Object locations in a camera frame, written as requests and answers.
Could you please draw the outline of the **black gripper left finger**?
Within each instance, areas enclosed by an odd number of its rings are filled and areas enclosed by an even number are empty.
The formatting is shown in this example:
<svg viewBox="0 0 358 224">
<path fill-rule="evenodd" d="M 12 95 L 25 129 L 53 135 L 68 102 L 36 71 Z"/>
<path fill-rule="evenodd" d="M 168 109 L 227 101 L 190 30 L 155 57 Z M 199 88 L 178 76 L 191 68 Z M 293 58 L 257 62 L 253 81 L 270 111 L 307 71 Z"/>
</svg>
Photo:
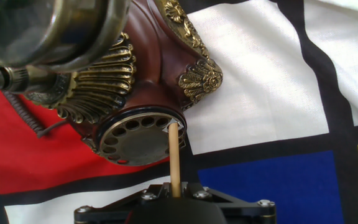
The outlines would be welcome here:
<svg viewBox="0 0 358 224">
<path fill-rule="evenodd" d="M 81 206 L 74 211 L 74 224 L 124 224 L 131 211 L 136 207 L 171 197 L 170 189 L 171 186 L 168 182 L 152 184 L 147 189 L 138 191 L 101 208 L 90 205 Z"/>
</svg>

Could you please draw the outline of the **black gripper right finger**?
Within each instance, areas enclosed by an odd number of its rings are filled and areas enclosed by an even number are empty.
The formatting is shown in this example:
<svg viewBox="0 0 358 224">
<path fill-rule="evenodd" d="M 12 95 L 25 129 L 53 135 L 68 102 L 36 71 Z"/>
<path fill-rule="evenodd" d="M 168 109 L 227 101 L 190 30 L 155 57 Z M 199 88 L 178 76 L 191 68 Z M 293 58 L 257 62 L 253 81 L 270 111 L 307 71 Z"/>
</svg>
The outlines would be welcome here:
<svg viewBox="0 0 358 224">
<path fill-rule="evenodd" d="M 181 183 L 182 197 L 215 205 L 227 223 L 276 224 L 275 202 L 261 199 L 246 202 L 220 191 L 203 187 L 200 183 Z"/>
</svg>

